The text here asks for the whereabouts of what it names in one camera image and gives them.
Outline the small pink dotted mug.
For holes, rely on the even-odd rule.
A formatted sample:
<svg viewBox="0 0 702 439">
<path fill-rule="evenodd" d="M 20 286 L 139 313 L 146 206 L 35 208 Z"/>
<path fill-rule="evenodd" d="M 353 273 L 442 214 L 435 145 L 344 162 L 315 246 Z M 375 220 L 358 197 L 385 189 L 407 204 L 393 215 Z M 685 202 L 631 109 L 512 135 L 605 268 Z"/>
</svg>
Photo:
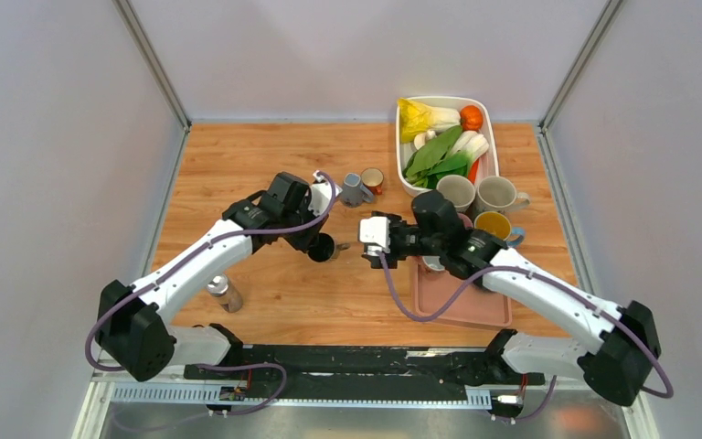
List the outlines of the small pink dotted mug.
<svg viewBox="0 0 702 439">
<path fill-rule="evenodd" d="M 440 273 L 445 271 L 445 267 L 441 263 L 439 256 L 422 256 L 421 265 L 428 272 Z"/>
</svg>

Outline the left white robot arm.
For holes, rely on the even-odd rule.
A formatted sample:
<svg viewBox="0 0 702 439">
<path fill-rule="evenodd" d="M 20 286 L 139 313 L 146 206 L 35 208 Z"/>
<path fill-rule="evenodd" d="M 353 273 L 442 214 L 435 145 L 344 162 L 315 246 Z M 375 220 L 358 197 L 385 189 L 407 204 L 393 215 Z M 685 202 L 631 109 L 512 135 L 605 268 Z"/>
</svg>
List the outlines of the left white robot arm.
<svg viewBox="0 0 702 439">
<path fill-rule="evenodd" d="M 214 327 L 174 327 L 174 317 L 216 276 L 265 245 L 283 239 L 308 252 L 341 192 L 323 171 L 314 173 L 313 183 L 280 172 L 268 188 L 232 203 L 167 264 L 129 284 L 107 284 L 85 341 L 86 360 L 98 370 L 124 370 L 140 382 L 186 365 L 209 366 L 221 379 L 235 377 L 243 355 L 227 335 Z"/>
</svg>

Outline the grey-blue dotted mug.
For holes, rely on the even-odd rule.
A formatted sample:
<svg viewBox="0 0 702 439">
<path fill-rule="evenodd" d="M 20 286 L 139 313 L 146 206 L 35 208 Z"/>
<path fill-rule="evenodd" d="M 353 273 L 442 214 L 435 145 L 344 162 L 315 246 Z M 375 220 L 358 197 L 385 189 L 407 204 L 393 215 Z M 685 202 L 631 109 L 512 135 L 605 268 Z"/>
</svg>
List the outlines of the grey-blue dotted mug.
<svg viewBox="0 0 702 439">
<path fill-rule="evenodd" d="M 361 176 L 356 173 L 346 174 L 339 198 L 345 207 L 351 209 L 376 200 L 376 196 L 362 183 Z"/>
</svg>

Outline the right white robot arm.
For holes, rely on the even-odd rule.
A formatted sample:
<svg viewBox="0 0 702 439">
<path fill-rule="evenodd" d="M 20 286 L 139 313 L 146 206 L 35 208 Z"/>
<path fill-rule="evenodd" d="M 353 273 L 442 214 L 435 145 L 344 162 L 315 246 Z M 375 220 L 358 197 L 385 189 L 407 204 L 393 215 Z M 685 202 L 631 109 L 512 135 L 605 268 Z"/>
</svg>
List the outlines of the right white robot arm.
<svg viewBox="0 0 702 439">
<path fill-rule="evenodd" d="M 383 270 L 399 310 L 410 319 L 441 317 L 471 285 L 509 297 L 568 333 L 566 338 L 532 337 L 500 331 L 488 345 L 484 367 L 497 382 L 517 374 L 543 373 L 584 381 L 619 406 L 631 406 L 642 392 L 670 399 L 674 387 L 659 362 L 661 344 L 652 311 L 637 301 L 618 305 L 537 267 L 493 234 L 470 228 L 443 194 L 429 191 L 411 202 L 415 223 L 375 211 L 358 226 L 363 256 Z M 409 257 L 436 256 L 461 280 L 430 315 L 411 313 L 401 303 L 391 270 Z"/>
</svg>

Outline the tall white floral mug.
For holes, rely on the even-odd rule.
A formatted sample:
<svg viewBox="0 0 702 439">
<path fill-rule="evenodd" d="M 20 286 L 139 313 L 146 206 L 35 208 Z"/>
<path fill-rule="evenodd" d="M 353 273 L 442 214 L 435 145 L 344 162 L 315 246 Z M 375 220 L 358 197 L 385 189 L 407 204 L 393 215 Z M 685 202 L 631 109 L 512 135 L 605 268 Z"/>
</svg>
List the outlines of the tall white floral mug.
<svg viewBox="0 0 702 439">
<path fill-rule="evenodd" d="M 479 212 L 509 214 L 527 208 L 530 203 L 530 196 L 519 191 L 509 179 L 489 176 L 477 184 L 473 205 Z"/>
</svg>

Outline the blue butterfly mug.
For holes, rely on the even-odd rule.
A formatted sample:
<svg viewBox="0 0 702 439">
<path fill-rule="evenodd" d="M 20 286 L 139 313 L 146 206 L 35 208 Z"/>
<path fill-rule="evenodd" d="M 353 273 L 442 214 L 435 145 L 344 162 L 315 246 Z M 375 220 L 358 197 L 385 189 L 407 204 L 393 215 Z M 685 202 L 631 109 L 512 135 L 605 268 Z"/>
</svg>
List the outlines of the blue butterfly mug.
<svg viewBox="0 0 702 439">
<path fill-rule="evenodd" d="M 486 211 L 478 214 L 473 220 L 476 229 L 491 233 L 496 238 L 506 242 L 509 247 L 517 247 L 526 238 L 526 232 L 520 227 L 514 227 L 503 214 Z"/>
</svg>

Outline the pink upside-down mug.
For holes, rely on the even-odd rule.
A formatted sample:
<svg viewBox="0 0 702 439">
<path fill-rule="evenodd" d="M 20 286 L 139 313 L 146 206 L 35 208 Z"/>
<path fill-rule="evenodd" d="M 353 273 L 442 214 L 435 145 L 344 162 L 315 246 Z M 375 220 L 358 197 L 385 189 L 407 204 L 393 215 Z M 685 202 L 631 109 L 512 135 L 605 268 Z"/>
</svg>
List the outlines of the pink upside-down mug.
<svg viewBox="0 0 702 439">
<path fill-rule="evenodd" d="M 472 228 L 473 228 L 473 220 L 470 219 L 468 216 L 466 216 L 465 214 L 459 212 L 459 213 L 458 213 L 458 217 L 459 217 L 460 220 L 462 221 L 463 226 L 464 226 L 465 228 L 467 228 L 467 229 L 472 229 Z"/>
</svg>

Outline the small brown mug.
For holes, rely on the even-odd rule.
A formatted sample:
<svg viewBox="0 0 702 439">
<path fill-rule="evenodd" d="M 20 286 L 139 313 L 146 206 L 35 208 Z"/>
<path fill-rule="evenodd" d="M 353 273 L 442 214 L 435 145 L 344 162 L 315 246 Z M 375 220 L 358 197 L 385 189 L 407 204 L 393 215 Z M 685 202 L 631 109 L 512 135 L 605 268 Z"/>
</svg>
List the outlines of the small brown mug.
<svg viewBox="0 0 702 439">
<path fill-rule="evenodd" d="M 350 246 L 349 242 L 337 242 L 329 234 L 319 233 L 308 247 L 306 254 L 313 262 L 331 262 Z"/>
</svg>

